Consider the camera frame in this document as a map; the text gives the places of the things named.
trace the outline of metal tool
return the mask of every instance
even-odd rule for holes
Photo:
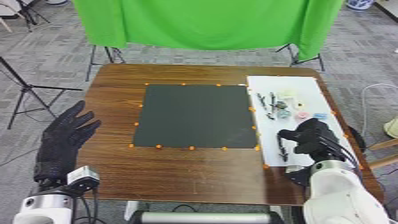
[[[275,94],[269,92],[269,106],[271,106],[271,114],[275,113]]]
[[[280,150],[280,157],[282,157],[282,161],[287,162],[287,152],[285,152],[285,148],[282,146],[282,137],[280,135],[276,135],[276,146],[278,146],[278,150]]]
[[[264,108],[264,111],[268,111],[266,109],[266,103],[264,103],[264,96],[261,96],[261,94],[257,93],[257,99],[259,99],[259,103],[261,103],[261,106]],[[271,113],[266,113],[266,117],[269,120],[275,120],[273,116],[271,116]]]

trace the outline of tripod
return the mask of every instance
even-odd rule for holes
[[[12,116],[10,116],[10,120],[8,120],[8,126],[6,126],[6,129],[10,129],[12,127],[12,123],[14,123],[14,119],[15,119],[15,115],[17,114],[22,114],[22,113],[28,113],[31,111],[40,111],[40,110],[46,110],[47,113],[51,114],[53,118],[56,118],[56,115],[53,114],[51,110],[49,110],[49,107],[62,95],[62,93],[65,92],[65,90],[70,90],[70,91],[83,91],[81,89],[74,89],[74,88],[62,88],[62,87],[51,87],[51,86],[35,86],[35,85],[30,85],[24,80],[21,79],[21,76],[17,75],[6,61],[3,60],[3,57],[0,57],[0,63],[3,64],[3,67],[6,68],[14,78],[15,78],[15,81],[17,81],[17,85],[21,86],[21,93],[19,93],[19,98],[17,98],[17,103],[15,103],[15,108],[14,108],[14,112],[12,112]],[[54,89],[54,90],[60,90],[51,102],[46,104],[37,93],[33,92],[33,89]],[[24,97],[24,94],[30,94],[33,99],[37,100],[42,108],[37,108],[37,109],[31,109],[31,110],[24,110],[24,111],[19,111],[19,107],[21,107],[21,101],[22,101],[22,97]]]
[[[19,7],[21,7],[21,14],[24,16],[24,22],[26,22],[26,27],[28,27],[28,32],[31,32],[30,30],[30,24],[37,25],[37,21],[33,20],[33,16],[28,12],[28,10],[33,12],[35,16],[40,17],[40,19],[49,23],[46,17],[38,14],[38,12],[31,9],[31,6],[28,6],[28,4],[22,2],[22,0],[15,0]]]
[[[282,48],[278,48],[278,50],[276,50],[275,52],[280,52],[280,51],[284,50],[284,48],[287,48],[287,50],[289,50],[289,57],[291,57],[291,64],[289,64],[289,67],[292,67],[292,65],[298,65],[298,64],[305,63],[307,61],[317,60],[317,61],[319,61],[319,69],[321,69],[321,71],[324,72],[324,65],[323,65],[323,59],[321,59],[319,54],[317,54],[316,57],[310,58],[308,60],[300,61],[300,60],[298,60],[298,54],[292,55],[292,50],[291,50],[289,44],[285,44],[285,45],[282,46]]]

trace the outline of black mat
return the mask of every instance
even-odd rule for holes
[[[134,146],[253,148],[243,86],[150,85],[134,131]]]

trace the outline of black cable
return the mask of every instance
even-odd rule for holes
[[[76,218],[74,221],[77,221],[77,220],[81,220],[81,219],[88,219],[88,217],[83,216],[83,217]],[[95,218],[95,221],[99,221],[101,224],[106,224],[106,222],[104,222],[99,218]]]
[[[387,176],[388,174],[392,174],[398,171],[398,169],[394,169],[388,173],[383,173],[376,178],[380,178],[381,176]]]
[[[31,153],[33,151],[37,151],[38,149],[31,149],[30,151],[26,151],[19,156],[15,156],[6,162],[3,162],[0,164],[0,167],[3,167],[15,159],[19,159],[24,155],[28,155],[28,153]]]
[[[360,181],[362,181],[362,172],[360,172],[360,169],[358,169],[358,163],[356,163],[356,160],[355,160],[355,158],[353,158],[353,155],[351,155],[349,151],[348,151],[346,148],[339,145],[339,143],[333,142],[333,140],[332,140],[330,138],[326,138],[324,136],[319,136],[319,139],[326,140],[326,142],[332,143],[333,146],[337,146],[339,149],[344,151],[344,153],[342,153],[342,152],[337,152],[337,151],[335,151],[335,152],[337,152],[339,155],[348,159],[351,165],[355,166],[355,172],[356,172],[356,175],[358,175],[358,178],[360,178]]]
[[[95,224],[95,220],[97,220],[97,188],[92,189],[92,195],[93,195],[93,221],[92,221],[92,224]]]
[[[83,202],[85,213],[86,213],[86,218],[88,218],[88,223],[90,223],[90,208],[88,208],[88,204],[86,204],[83,196],[79,197],[79,199],[81,199],[81,202]]]
[[[188,208],[191,209],[191,211],[197,212],[195,208],[193,208],[189,205],[186,205],[186,204],[177,205],[177,207],[172,209],[172,212],[175,212],[175,210],[177,210],[181,207],[188,207]]]
[[[385,203],[383,206],[387,206],[387,205],[394,202],[396,199],[398,199],[398,197],[394,197],[394,198],[390,199],[390,201]]]

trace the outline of green backdrop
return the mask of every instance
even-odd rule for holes
[[[300,60],[323,45],[342,0],[74,0],[93,45],[202,50],[292,43]]]

